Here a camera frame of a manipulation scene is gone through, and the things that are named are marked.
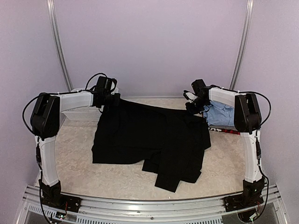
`red and black fabric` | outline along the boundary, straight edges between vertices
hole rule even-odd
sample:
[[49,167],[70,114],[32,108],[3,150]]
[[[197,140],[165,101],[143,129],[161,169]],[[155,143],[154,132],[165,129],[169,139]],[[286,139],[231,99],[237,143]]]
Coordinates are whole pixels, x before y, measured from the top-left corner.
[[196,182],[204,150],[211,146],[205,119],[121,99],[101,115],[93,163],[133,164],[158,173],[155,186],[175,192],[179,182]]

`white laundry basket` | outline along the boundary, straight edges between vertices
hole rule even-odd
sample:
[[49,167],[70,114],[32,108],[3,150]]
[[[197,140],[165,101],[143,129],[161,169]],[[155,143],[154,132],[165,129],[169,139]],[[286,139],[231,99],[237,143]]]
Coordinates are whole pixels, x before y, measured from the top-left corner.
[[[84,88],[73,89],[72,92],[83,90]],[[112,93],[118,93],[118,88],[116,87]],[[85,106],[76,109],[71,109],[64,111],[63,114],[69,120],[94,120],[98,121],[100,119],[101,113],[99,109],[95,106]]]

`back wall panel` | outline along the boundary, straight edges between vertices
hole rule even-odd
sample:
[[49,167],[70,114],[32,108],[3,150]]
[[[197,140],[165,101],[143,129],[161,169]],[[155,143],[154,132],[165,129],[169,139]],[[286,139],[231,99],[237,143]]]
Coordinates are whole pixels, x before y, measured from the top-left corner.
[[75,88],[84,87],[97,72],[116,78],[123,96],[182,96],[199,78],[229,87],[246,0],[55,4]]

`white wall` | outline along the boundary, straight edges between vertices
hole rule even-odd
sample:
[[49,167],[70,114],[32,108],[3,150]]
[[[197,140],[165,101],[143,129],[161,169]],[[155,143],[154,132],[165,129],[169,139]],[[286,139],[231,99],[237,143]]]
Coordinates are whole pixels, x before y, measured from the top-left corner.
[[72,83],[84,87],[104,72],[118,80],[123,96],[182,96],[198,78],[229,87],[246,3],[55,1]]
[[66,87],[46,1],[0,4],[0,222],[11,224],[27,184],[38,173],[34,136],[21,119],[23,107],[42,91]]
[[[299,1],[256,0],[237,90],[268,96],[263,168],[277,183],[291,224],[299,223]],[[263,118],[267,103],[260,99]]]

